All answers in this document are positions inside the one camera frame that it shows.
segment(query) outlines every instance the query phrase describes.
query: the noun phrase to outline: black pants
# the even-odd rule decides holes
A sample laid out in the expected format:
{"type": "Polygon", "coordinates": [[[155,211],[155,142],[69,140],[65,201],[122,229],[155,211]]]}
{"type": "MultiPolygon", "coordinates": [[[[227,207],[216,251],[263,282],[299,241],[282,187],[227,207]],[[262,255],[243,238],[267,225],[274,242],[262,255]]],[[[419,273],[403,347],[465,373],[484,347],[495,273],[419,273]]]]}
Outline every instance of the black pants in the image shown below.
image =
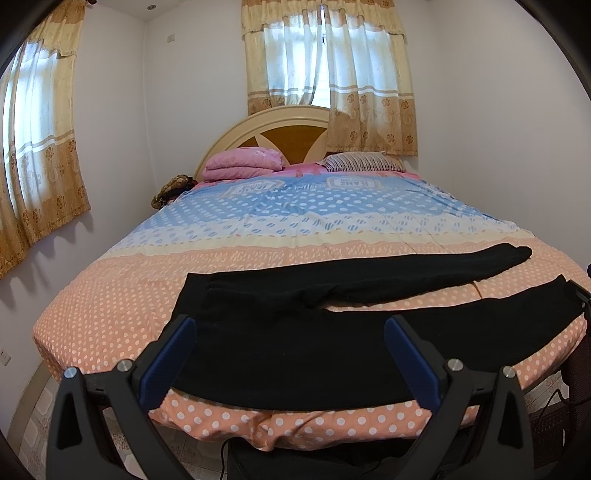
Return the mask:
{"type": "MultiPolygon", "coordinates": [[[[528,248],[498,245],[465,255],[190,274],[174,314],[197,320],[197,346],[174,386],[208,400],[269,410],[410,400],[384,345],[384,321],[396,312],[334,313],[319,306],[396,300],[461,285],[530,255],[528,248]]],[[[508,299],[401,313],[444,356],[495,371],[538,351],[581,314],[566,285],[559,277],[508,299]]]]}

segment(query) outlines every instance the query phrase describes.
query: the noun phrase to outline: cream headboard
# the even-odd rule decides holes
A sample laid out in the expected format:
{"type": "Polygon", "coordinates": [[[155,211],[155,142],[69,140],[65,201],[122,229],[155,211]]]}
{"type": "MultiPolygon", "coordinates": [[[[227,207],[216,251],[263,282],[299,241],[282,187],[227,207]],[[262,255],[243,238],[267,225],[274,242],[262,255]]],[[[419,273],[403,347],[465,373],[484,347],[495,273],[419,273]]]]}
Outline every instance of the cream headboard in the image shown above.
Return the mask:
{"type": "Polygon", "coordinates": [[[329,110],[319,106],[287,105],[255,113],[232,127],[201,160],[195,178],[201,180],[206,160],[238,147],[265,147],[281,151],[287,161],[314,163],[326,155],[329,110]]]}

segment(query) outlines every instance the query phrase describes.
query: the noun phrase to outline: electrical socket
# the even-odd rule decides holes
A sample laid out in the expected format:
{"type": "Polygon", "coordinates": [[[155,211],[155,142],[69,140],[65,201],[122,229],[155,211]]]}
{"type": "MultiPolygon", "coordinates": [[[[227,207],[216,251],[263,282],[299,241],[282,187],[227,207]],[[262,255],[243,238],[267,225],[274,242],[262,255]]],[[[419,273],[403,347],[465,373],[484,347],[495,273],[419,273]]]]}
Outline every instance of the electrical socket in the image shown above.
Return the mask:
{"type": "Polygon", "coordinates": [[[4,348],[0,350],[0,364],[7,366],[10,359],[10,355],[6,352],[4,348]]]}

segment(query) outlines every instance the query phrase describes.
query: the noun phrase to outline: beige curtain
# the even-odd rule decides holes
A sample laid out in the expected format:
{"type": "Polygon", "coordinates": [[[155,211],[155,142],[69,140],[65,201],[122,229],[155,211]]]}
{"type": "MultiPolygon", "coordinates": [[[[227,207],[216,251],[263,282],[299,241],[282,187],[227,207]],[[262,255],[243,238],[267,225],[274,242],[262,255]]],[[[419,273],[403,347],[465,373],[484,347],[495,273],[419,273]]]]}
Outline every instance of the beige curtain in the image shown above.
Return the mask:
{"type": "Polygon", "coordinates": [[[74,61],[84,0],[66,0],[0,79],[0,278],[29,247],[90,209],[74,138],[74,61]]]}
{"type": "Polygon", "coordinates": [[[417,155],[404,31],[391,0],[325,0],[329,152],[417,155]]]}
{"type": "Polygon", "coordinates": [[[317,0],[242,0],[248,113],[310,105],[322,59],[317,0]]]}

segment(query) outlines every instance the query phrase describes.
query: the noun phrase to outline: bedspread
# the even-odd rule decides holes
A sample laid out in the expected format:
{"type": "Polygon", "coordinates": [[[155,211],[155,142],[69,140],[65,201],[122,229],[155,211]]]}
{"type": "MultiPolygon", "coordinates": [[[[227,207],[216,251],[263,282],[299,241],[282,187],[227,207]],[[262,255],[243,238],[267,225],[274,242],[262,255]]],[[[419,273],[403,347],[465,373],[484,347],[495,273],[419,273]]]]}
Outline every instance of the bedspread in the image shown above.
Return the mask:
{"type": "MultiPolygon", "coordinates": [[[[481,213],[413,175],[316,169],[208,184],[183,194],[80,273],[39,318],[34,341],[56,378],[69,365],[83,373],[110,370],[158,338],[189,272],[473,252],[501,242],[529,246],[533,255],[488,280],[363,308],[403,310],[507,297],[560,274],[591,289],[578,265],[531,232],[481,213]]],[[[516,365],[523,388],[555,371],[585,330],[581,317],[516,365]]],[[[475,414],[476,408],[468,409],[464,421],[475,414]]],[[[253,411],[171,390],[150,416],[200,440],[242,436],[271,450],[275,445],[318,449],[343,441],[414,437],[430,412],[414,401],[356,411],[253,411]]]]}

